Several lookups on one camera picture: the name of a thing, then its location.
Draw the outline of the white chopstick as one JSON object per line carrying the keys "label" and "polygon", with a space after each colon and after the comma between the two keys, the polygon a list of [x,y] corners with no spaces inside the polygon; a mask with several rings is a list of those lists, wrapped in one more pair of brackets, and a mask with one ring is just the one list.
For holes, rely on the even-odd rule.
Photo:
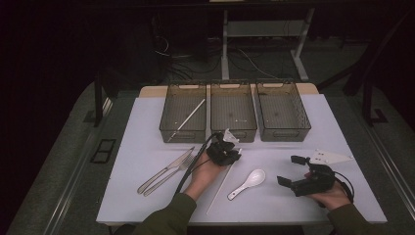
{"label": "white chopstick", "polygon": [[198,105],[197,107],[183,120],[183,122],[177,127],[176,130],[174,130],[172,132],[172,134],[169,136],[169,138],[167,139],[167,143],[170,142],[174,136],[177,134],[178,131],[180,131],[183,126],[190,120],[190,118],[198,111],[198,109],[202,106],[202,104],[206,101],[206,98],[204,98]]}
{"label": "white chopstick", "polygon": [[230,165],[227,167],[227,169],[226,169],[226,173],[225,173],[225,176],[224,176],[224,177],[223,177],[223,179],[221,180],[221,183],[220,183],[219,187],[217,188],[216,193],[215,193],[215,195],[214,195],[213,199],[211,200],[211,202],[210,202],[210,204],[209,204],[209,206],[208,206],[208,208],[207,208],[206,215],[208,215],[208,214],[210,213],[210,211],[211,211],[211,209],[212,209],[213,205],[214,205],[214,204],[215,204],[215,202],[216,202],[217,197],[219,196],[220,192],[222,191],[223,185],[224,185],[224,183],[226,182],[226,180],[227,180],[227,177],[228,177],[229,173],[232,171],[232,168],[233,168],[234,163],[236,163],[236,162],[237,162],[237,160],[235,160],[232,164],[230,164]]}

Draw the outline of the person's left hand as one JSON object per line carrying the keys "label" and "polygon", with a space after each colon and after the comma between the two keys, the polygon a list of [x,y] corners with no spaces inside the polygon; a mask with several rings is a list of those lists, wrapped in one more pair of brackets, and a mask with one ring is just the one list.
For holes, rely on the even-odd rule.
{"label": "person's left hand", "polygon": [[226,166],[213,163],[208,154],[203,152],[197,161],[197,167],[192,171],[191,182],[184,190],[184,194],[197,201],[225,169]]}

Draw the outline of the brown translucent plastic basket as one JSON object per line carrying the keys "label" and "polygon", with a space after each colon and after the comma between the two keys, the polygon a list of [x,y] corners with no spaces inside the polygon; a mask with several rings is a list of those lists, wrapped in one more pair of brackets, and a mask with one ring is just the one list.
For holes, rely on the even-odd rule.
{"label": "brown translucent plastic basket", "polygon": [[257,124],[251,85],[247,81],[222,80],[210,86],[210,129],[228,129],[240,143],[252,143]]}
{"label": "brown translucent plastic basket", "polygon": [[254,96],[263,142],[302,142],[305,139],[311,124],[294,82],[258,80]]}
{"label": "brown translucent plastic basket", "polygon": [[183,120],[206,98],[190,120],[168,143],[203,143],[207,132],[207,88],[204,84],[174,82],[167,86],[160,122],[164,143]]}

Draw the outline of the white table cover sheet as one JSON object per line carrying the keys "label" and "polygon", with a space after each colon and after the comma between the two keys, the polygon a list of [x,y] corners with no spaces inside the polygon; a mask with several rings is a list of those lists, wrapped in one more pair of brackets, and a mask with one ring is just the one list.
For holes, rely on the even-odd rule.
{"label": "white table cover sheet", "polygon": [[[333,164],[334,171],[343,174],[354,187],[354,204],[371,222],[383,222],[386,217],[370,189],[337,121],[322,95],[305,95],[302,102],[311,121],[311,129],[302,142],[263,142],[255,139],[243,143],[242,157],[233,165],[222,191],[210,213],[206,215],[226,172],[205,191],[192,215],[193,224],[310,224],[324,223],[326,212],[314,201],[297,197],[277,182],[278,176],[299,180],[307,166],[293,164],[291,156],[310,157],[323,150],[352,157],[351,161]],[[143,221],[151,212],[165,207],[171,200],[182,175],[176,173],[159,189],[145,197],[137,189],[151,176],[169,165],[197,144],[166,144],[159,124],[164,100],[161,97],[135,100],[113,171],[105,191],[97,222],[107,225]],[[263,169],[265,180],[241,192],[234,200],[227,196],[242,185],[255,169]]]}

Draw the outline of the white metal desk frame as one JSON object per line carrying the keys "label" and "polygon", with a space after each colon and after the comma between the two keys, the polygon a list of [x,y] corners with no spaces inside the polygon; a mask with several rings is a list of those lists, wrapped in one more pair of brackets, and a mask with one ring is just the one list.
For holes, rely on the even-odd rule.
{"label": "white metal desk frame", "polygon": [[301,52],[311,26],[315,9],[307,10],[303,20],[293,21],[230,21],[228,11],[223,13],[222,24],[222,51],[221,51],[221,77],[230,78],[228,60],[228,39],[236,37],[297,37],[297,47],[290,51],[295,68],[301,81],[308,81],[309,77],[301,61]]}

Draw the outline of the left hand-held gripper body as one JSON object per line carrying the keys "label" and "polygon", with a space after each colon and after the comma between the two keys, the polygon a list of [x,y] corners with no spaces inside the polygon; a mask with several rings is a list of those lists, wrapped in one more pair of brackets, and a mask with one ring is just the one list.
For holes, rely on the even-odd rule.
{"label": "left hand-held gripper body", "polygon": [[216,165],[230,165],[228,160],[229,156],[232,154],[241,154],[242,150],[240,149],[239,153],[228,152],[227,147],[231,143],[238,144],[239,140],[231,133],[229,128],[223,132],[215,132],[212,136],[212,141],[207,148],[207,155]]}

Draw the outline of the white ceramic spoon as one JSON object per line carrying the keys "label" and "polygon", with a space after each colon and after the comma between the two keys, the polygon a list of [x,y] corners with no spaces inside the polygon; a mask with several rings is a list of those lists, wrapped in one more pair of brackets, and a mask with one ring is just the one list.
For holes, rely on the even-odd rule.
{"label": "white ceramic spoon", "polygon": [[235,190],[233,190],[228,196],[227,199],[229,201],[234,200],[241,192],[243,192],[244,190],[251,188],[251,187],[255,187],[259,184],[261,184],[266,178],[266,173],[263,169],[255,169],[253,170],[249,176],[247,177],[247,179],[245,180],[245,182],[240,185],[238,188],[236,188]]}

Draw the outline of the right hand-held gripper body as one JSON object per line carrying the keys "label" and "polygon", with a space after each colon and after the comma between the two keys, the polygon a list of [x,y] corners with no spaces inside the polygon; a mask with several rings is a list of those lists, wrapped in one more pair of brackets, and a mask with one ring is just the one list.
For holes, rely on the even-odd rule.
{"label": "right hand-held gripper body", "polygon": [[297,197],[315,193],[325,192],[331,189],[335,182],[339,182],[349,198],[354,197],[354,189],[350,181],[345,177],[347,183],[337,178],[337,173],[330,168],[330,165],[345,163],[352,160],[352,157],[323,150],[315,150],[309,158],[309,174],[305,179],[292,181],[290,188]]}

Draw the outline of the black metal stand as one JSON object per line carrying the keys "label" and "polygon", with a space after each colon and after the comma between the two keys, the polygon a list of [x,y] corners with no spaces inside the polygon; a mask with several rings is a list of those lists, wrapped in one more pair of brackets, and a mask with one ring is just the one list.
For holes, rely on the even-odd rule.
{"label": "black metal stand", "polygon": [[366,80],[363,83],[362,115],[369,126],[375,123],[387,123],[388,120],[380,109],[372,107],[373,84]]}
{"label": "black metal stand", "polygon": [[97,127],[104,117],[105,99],[111,97],[113,88],[110,76],[106,72],[98,72],[94,77],[95,120]]}

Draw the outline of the silver fork and knife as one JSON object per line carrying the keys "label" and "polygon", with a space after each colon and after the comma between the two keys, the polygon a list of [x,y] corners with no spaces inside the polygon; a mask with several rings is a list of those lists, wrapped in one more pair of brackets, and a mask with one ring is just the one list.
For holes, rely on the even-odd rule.
{"label": "silver fork and knife", "polygon": [[194,158],[192,155],[193,151],[194,147],[190,148],[179,158],[149,178],[137,189],[137,193],[147,197],[162,186],[175,173],[187,169]]}

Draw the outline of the black floor outlet panel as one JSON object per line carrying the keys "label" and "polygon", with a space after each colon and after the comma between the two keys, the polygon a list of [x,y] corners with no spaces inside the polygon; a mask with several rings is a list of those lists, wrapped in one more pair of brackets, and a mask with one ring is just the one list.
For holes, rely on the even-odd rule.
{"label": "black floor outlet panel", "polygon": [[115,147],[115,139],[102,139],[90,159],[92,164],[106,164],[113,152]]}

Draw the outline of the person's right hand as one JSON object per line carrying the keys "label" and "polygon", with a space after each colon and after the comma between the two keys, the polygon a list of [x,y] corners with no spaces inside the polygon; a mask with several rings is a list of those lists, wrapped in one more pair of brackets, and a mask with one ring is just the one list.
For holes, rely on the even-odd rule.
{"label": "person's right hand", "polygon": [[325,192],[308,195],[308,198],[322,204],[329,211],[350,204],[346,191],[339,182],[335,182],[333,187]]}

